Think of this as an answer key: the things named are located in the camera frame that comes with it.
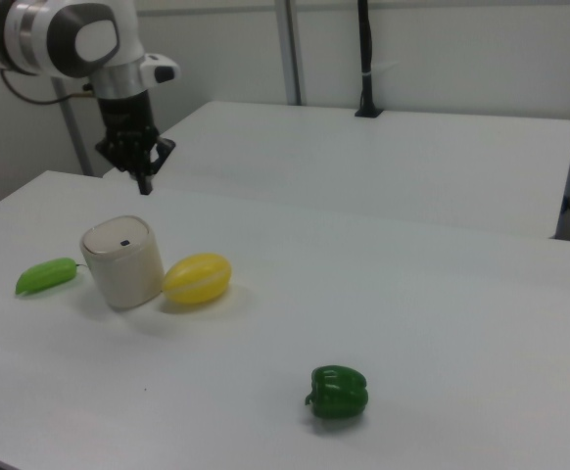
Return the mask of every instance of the yellow fruit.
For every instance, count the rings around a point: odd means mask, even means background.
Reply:
[[[175,264],[164,278],[164,294],[180,304],[199,304],[221,296],[232,274],[230,262],[213,253],[201,253]]]

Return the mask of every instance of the wall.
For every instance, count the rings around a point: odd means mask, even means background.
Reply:
[[[56,97],[48,78],[9,77],[27,96]],[[0,81],[0,200],[48,169],[80,173],[60,108],[24,103]]]
[[[354,2],[350,3],[345,8],[344,2],[298,2],[302,85],[308,105],[358,107],[358,29]],[[378,106],[570,119],[570,5],[376,6],[370,19],[373,62],[395,63],[374,73]],[[570,238],[569,216],[560,236]]]
[[[213,100],[287,104],[272,0],[160,0],[137,6],[146,50],[171,57],[183,73],[150,91],[159,131]],[[102,175],[110,166],[93,150],[104,136],[96,104],[81,100],[72,107],[90,161]]]

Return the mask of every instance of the white container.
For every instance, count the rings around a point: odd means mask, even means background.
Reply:
[[[141,218],[126,215],[97,225],[82,236],[80,250],[110,306],[139,306],[161,292],[165,273],[159,248]]]

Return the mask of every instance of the black stand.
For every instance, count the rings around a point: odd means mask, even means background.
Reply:
[[[377,118],[383,110],[374,106],[372,98],[372,28],[368,17],[367,0],[357,1],[359,10],[359,41],[361,44],[361,78],[363,91],[359,111],[355,113],[358,118]]]

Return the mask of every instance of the black mount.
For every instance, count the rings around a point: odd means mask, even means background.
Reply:
[[[355,113],[355,116],[358,118],[378,118],[383,110],[374,106],[374,99],[372,98],[372,28],[368,17],[367,0],[358,0],[357,6],[363,90],[361,91],[359,111]]]
[[[152,193],[152,177],[159,172],[176,144],[159,135],[153,123],[148,92],[120,100],[98,100],[107,126],[105,139],[96,150],[119,171],[128,171],[137,180],[139,192]],[[157,146],[159,157],[151,162]]]

